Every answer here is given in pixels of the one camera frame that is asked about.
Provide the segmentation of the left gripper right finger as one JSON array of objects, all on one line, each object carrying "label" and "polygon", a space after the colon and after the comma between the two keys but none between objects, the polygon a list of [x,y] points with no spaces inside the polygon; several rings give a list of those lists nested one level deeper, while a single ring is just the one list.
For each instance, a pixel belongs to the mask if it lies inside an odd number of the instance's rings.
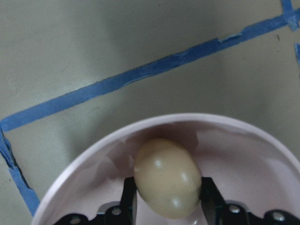
[{"label": "left gripper right finger", "polygon": [[221,225],[225,200],[211,177],[201,177],[201,207],[209,225]]}]

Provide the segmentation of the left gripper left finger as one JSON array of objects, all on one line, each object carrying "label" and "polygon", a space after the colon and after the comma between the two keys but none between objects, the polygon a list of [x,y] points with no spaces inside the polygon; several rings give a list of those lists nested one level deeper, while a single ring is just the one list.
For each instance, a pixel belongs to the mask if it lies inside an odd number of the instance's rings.
[{"label": "left gripper left finger", "polygon": [[128,177],[124,180],[120,209],[125,219],[125,224],[135,225],[137,215],[137,188],[134,177]]}]

